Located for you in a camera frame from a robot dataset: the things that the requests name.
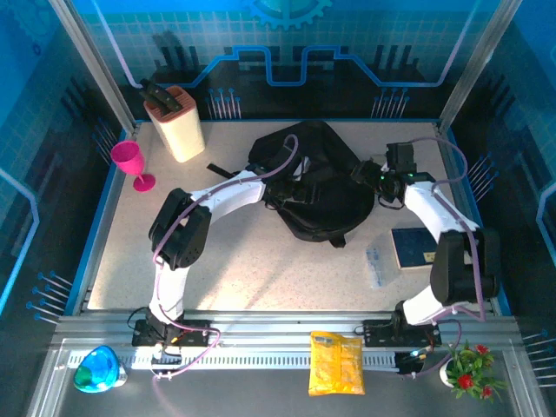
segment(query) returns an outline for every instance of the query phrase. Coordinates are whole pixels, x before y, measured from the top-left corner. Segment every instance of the knife block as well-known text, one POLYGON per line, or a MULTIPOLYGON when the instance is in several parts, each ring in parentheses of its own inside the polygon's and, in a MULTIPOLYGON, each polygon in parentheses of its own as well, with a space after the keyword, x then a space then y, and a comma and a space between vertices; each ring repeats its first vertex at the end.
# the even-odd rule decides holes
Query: knife block
POLYGON ((178 162, 186 162, 205 149, 199 113, 195 100, 184 89, 172 85, 166 91, 182 105, 180 111, 163 116, 153 104, 144 102, 143 106, 169 153, 178 162))

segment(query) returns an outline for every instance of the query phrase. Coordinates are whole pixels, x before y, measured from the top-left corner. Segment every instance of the yellow bag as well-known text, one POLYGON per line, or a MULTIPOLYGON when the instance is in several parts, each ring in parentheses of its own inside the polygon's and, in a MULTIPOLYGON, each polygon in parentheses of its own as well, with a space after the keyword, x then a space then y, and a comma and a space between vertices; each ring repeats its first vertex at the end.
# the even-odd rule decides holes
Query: yellow bag
POLYGON ((365 394, 361 339, 311 333, 309 395, 365 394))

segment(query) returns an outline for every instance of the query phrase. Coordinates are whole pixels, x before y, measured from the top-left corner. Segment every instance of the white table surface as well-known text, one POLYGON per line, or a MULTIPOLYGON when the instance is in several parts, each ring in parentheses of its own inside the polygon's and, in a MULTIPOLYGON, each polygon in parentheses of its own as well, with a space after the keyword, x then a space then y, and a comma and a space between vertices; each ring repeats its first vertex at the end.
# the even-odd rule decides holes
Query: white table surface
MULTIPOLYGON (((213 162, 228 171, 243 169, 253 142, 294 122, 204 122, 207 148, 185 163, 164 148, 151 123, 138 136, 147 159, 146 172, 156 186, 146 194, 123 184, 87 308, 131 309, 149 304, 155 279, 149 228, 168 193, 204 189, 223 179, 205 167, 213 162)), ((428 122, 330 122, 360 157, 384 154, 386 144, 433 136, 428 122)), ((435 142, 414 145, 419 171, 437 179, 446 171, 435 142)), ((448 188, 443 189, 453 200, 448 188)), ((185 308, 214 310, 368 310, 392 309, 427 284, 429 270, 401 272, 394 260, 390 229, 422 227, 406 208, 393 211, 374 205, 370 216, 347 235, 347 245, 294 238, 280 217, 257 203, 213 224, 202 257, 189 272, 185 308), (387 270, 384 283, 372 289, 366 248, 377 245, 387 270)))

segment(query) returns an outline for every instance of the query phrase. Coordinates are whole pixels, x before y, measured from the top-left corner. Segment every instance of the pink wine glass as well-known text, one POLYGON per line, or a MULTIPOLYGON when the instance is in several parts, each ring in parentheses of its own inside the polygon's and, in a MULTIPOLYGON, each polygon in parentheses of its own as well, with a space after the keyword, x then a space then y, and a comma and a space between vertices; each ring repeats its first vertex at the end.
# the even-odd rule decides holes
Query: pink wine glass
POLYGON ((136 175, 133 181, 133 188, 140 193, 145 193, 152 189, 156 184, 154 175, 144 174, 145 157, 137 142, 119 142, 110 152, 112 161, 119 169, 129 175, 136 175))

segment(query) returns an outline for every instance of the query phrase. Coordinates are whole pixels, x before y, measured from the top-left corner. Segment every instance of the book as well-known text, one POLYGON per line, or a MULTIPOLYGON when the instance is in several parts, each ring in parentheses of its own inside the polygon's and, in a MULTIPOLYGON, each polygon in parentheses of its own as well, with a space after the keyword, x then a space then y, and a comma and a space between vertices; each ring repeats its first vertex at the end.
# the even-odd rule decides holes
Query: book
POLYGON ((426 228, 393 228, 392 242, 399 269, 431 268, 436 241, 426 228))

